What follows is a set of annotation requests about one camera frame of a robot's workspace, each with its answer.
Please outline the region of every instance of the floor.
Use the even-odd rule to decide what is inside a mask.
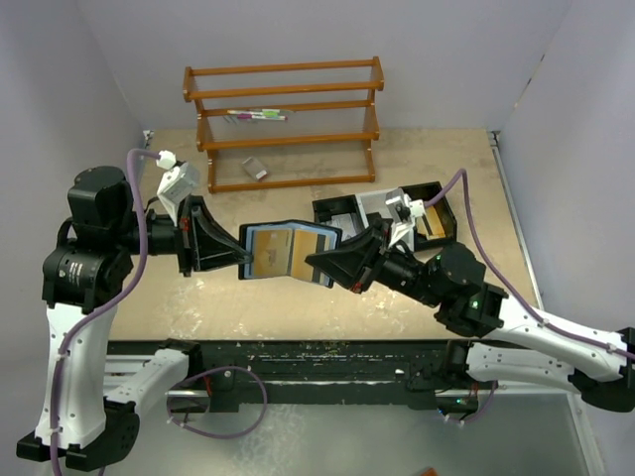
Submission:
[[[152,150],[169,149],[200,171],[205,197],[215,219],[237,236],[242,223],[290,218],[313,220],[312,200],[439,180],[457,169],[469,173],[476,226],[494,263],[521,294],[534,300],[500,175],[484,130],[385,130],[373,144],[377,181],[207,193],[206,155],[194,146],[194,131],[156,131]],[[350,175],[364,170],[356,144],[239,150],[221,155],[221,183],[249,180],[240,161],[256,156],[272,179]],[[144,199],[153,196],[161,170],[148,164],[142,179]],[[462,190],[448,200],[458,221],[458,240],[474,249],[464,217]],[[418,254],[425,260],[432,252]],[[488,281],[497,280],[488,272]],[[362,339],[450,338],[433,318],[434,311],[381,285],[355,296],[290,278],[239,282],[235,268],[179,275],[175,257],[149,260],[137,290],[120,306],[111,339]]]
[[[246,405],[194,425],[229,433],[259,412]],[[255,431],[226,441],[166,424],[165,408],[156,405],[134,450],[106,475],[420,476],[430,466],[439,476],[588,474],[565,396],[500,395],[464,428],[404,407],[271,406]]]

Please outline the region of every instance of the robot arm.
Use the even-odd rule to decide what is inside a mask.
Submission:
[[[147,212],[150,255],[176,255],[180,272],[209,271],[252,260],[220,227],[201,196],[191,195],[198,172],[166,151],[157,160],[166,170],[157,193],[168,211]],[[50,358],[47,394],[39,423],[18,443],[18,456],[49,459],[52,432],[66,466],[91,471],[123,459],[131,450],[140,418],[174,384],[202,371],[200,348],[169,341],[144,368],[104,396],[103,370],[116,306],[92,320],[71,340],[62,370],[57,428],[51,430],[52,381],[60,344],[87,314],[121,293],[139,253],[139,229],[132,214],[132,194],[123,172],[90,169],[68,191],[72,217],[58,233],[56,250],[45,260],[43,299],[47,302]],[[76,237],[69,238],[73,228]]]
[[[403,223],[412,219],[403,209],[394,215]],[[514,297],[485,283],[485,265],[464,245],[447,246],[426,263],[407,249],[399,249],[395,236],[400,224],[377,221],[338,249],[308,256],[307,262],[354,293],[367,291],[377,281],[423,305],[438,307],[437,321],[458,335],[520,347],[456,346],[454,364],[476,381],[507,379],[551,385],[580,392],[587,403],[606,410],[635,409],[633,363],[616,352],[633,352],[633,329],[601,331],[534,309],[543,319],[539,322]],[[608,348],[562,336],[549,324],[606,342]]]

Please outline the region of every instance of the black box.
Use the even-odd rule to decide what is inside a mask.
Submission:
[[[419,183],[415,185],[406,185],[402,186],[401,189],[407,193],[413,200],[430,200],[437,193],[439,193],[442,189],[441,183],[438,181],[431,181],[429,183]],[[322,200],[315,200],[313,202],[314,208],[314,221],[316,223],[326,223],[331,220],[333,215],[341,215],[350,213],[353,221],[355,223],[355,228],[359,228],[358,231],[361,231],[361,228],[365,225],[363,223],[372,222],[373,219],[376,219],[378,216],[382,216],[387,218],[388,208],[386,208],[385,213],[383,210],[378,212],[377,210],[371,211],[368,214],[365,214],[360,210],[360,206],[363,207],[362,199],[359,197],[361,195],[368,195],[367,193],[357,194],[357,195],[345,195],[338,196],[335,198],[325,198]],[[431,248],[439,248],[441,246],[447,245],[456,241],[456,218],[454,217],[454,213],[452,213],[451,208],[449,207],[449,203],[447,199],[442,198],[435,206],[434,213],[439,219],[439,223],[443,228],[443,236],[438,238],[429,239],[428,235],[419,233],[416,229],[414,231],[414,250],[413,251],[422,251],[428,250]],[[426,228],[430,230],[430,225],[428,221],[426,221]]]

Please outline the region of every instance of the black tray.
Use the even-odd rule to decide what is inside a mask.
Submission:
[[[413,200],[422,199],[430,200],[442,190],[441,183],[431,181],[428,183],[419,183],[414,185],[402,186],[401,189],[407,193]],[[355,195],[338,196],[335,198],[325,198],[315,200],[314,221],[316,223],[325,223],[331,219],[333,215],[350,213],[360,217],[361,213],[357,205]],[[445,237],[429,240],[426,236],[415,233],[415,251],[423,251],[431,248],[439,248],[456,241],[456,218],[449,207],[447,199],[444,197],[435,205],[435,211],[439,216],[439,221],[444,229]],[[371,213],[369,215],[369,223],[372,221]]]

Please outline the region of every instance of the white connector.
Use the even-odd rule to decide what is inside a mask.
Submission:
[[[105,429],[103,369],[108,334],[116,311],[116,306],[107,310],[72,339],[69,353],[64,357],[58,425],[51,429],[51,385],[56,362],[60,358],[60,344],[66,333],[85,318],[85,314],[77,305],[62,303],[47,309],[50,329],[49,375],[45,403],[36,427],[36,437],[42,439],[42,444],[50,445],[51,434],[56,432],[59,434],[60,448],[67,449],[72,444],[84,448]]]
[[[397,188],[386,194],[386,206],[393,219],[390,245],[392,248],[417,226],[417,218],[426,215],[423,200],[413,200]]]
[[[157,166],[168,171],[177,164],[177,156],[170,151],[160,151],[160,159],[157,160]]]
[[[174,349],[160,349],[130,379],[106,394],[108,402],[135,403],[135,414],[144,417],[166,392],[188,376],[189,357]]]
[[[578,393],[569,381],[573,365],[535,350],[475,343],[467,351],[466,363],[467,375],[478,382],[527,382]]]
[[[192,164],[184,163],[174,166],[163,174],[157,198],[178,226],[179,205],[198,187],[200,174]]]
[[[565,330],[569,334],[606,342],[614,346],[615,350],[626,350],[627,344],[622,341],[621,334],[617,332],[593,329],[543,310],[535,309],[535,311],[549,324]],[[484,335],[484,338],[511,342],[555,357],[573,365],[597,382],[612,382],[623,378],[620,370],[627,365],[626,357],[615,353],[615,351],[609,352],[586,342],[578,342],[555,333],[528,315],[525,308],[512,296],[502,301],[498,316],[503,321],[503,326]]]

